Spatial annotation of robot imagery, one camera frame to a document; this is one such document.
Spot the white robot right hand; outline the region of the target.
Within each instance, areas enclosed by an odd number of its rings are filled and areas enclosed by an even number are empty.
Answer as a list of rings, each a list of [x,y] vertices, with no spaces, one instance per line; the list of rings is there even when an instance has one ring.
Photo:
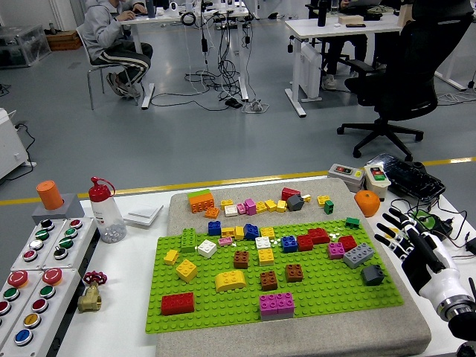
[[[402,262],[402,269],[415,292],[428,299],[444,321],[474,312],[475,299],[461,285],[458,267],[440,238],[394,208],[382,216],[401,234],[379,223],[377,227],[392,239],[379,235],[375,238]]]

